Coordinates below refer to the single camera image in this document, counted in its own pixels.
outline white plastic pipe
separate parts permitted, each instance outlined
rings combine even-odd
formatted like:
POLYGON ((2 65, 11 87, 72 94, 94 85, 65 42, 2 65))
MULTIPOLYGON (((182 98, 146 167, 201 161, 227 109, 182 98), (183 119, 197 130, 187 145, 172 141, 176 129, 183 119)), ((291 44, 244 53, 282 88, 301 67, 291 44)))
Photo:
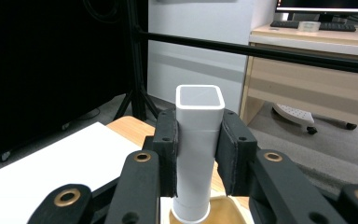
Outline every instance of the white plastic pipe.
POLYGON ((173 199, 172 213, 182 223, 201 223, 209 215, 214 153, 224 108, 217 86, 176 88, 178 197, 173 199))

